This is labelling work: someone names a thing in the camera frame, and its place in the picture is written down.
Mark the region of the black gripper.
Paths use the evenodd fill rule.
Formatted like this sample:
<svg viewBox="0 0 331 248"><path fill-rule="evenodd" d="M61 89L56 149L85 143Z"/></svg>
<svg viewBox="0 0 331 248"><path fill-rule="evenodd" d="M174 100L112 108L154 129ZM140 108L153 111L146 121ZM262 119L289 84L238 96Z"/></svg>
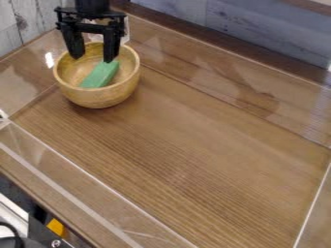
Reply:
<svg viewBox="0 0 331 248"><path fill-rule="evenodd" d="M102 61L109 63L118 54L126 15L109 7L109 0L73 0L72 7L56 7L54 12L70 57L78 59L85 53L80 32L102 33Z"/></svg>

